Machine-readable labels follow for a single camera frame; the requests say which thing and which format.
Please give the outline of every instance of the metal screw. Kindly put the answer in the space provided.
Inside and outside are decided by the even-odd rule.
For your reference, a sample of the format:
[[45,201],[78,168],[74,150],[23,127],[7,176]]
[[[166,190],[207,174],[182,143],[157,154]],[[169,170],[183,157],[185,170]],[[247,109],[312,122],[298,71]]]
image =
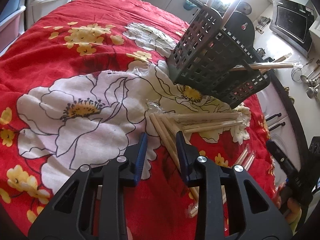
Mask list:
[[204,157],[204,156],[199,156],[199,157],[197,158],[197,160],[198,160],[198,162],[200,162],[200,163],[205,163],[205,162],[207,161],[207,158]]
[[90,169],[90,167],[89,167],[89,165],[87,165],[87,164],[82,165],[82,166],[80,167],[80,170],[81,170],[82,172],[86,172],[86,171],[88,171],[89,169]]
[[241,165],[236,165],[235,166],[235,171],[241,172],[241,171],[243,171],[243,167]]
[[127,160],[127,158],[125,156],[119,156],[117,158],[117,162],[119,162],[119,163],[124,163],[126,160]]

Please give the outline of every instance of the flower center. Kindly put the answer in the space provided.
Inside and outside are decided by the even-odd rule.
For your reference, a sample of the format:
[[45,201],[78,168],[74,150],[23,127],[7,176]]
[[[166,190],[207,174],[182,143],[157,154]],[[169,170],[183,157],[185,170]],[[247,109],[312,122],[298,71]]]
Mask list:
[[188,99],[191,102],[199,103],[202,100],[201,93],[189,86],[183,86],[183,91],[181,93],[185,99]]
[[93,101],[90,98],[87,98],[87,100],[79,98],[78,101],[73,101],[73,104],[68,103],[60,120],[66,121],[79,116],[88,117],[89,115],[99,114],[104,106],[105,103],[101,103],[101,99]]

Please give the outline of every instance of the blue drawer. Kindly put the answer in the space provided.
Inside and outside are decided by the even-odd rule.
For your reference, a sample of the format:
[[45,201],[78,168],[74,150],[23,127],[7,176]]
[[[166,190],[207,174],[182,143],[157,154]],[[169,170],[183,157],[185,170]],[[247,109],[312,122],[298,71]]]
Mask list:
[[0,14],[0,22],[7,18],[10,14],[19,8],[20,0],[9,0],[2,13]]

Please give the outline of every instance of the floral tablecloth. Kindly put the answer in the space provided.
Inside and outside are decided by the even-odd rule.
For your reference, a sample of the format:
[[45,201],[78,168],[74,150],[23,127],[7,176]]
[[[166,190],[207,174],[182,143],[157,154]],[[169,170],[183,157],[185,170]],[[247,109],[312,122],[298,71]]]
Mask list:
[[[173,85],[166,58],[188,24],[140,0],[75,0],[43,17],[0,58],[0,202],[29,227],[82,164],[99,166],[148,134],[142,181],[126,188],[133,239],[194,239],[194,203],[148,113],[232,112],[221,101]],[[202,155],[231,166],[249,144],[249,172],[271,197],[268,128],[257,97],[237,111],[244,124],[192,134]],[[226,234],[228,219],[225,216]]]

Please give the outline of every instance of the fabric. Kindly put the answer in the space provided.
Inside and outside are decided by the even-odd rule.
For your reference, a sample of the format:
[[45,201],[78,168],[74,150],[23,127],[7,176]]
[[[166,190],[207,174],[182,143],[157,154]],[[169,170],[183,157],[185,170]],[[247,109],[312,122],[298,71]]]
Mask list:
[[154,111],[243,113],[243,124],[190,141],[225,167],[249,145],[256,155],[249,173],[274,194],[257,97],[232,110],[170,81],[166,58],[187,28],[140,0],[75,0],[35,23],[1,57],[0,201],[23,233],[79,166],[107,164],[145,131],[142,181],[124,191],[127,226],[134,240],[194,239],[196,217],[186,215],[194,200],[150,122]]

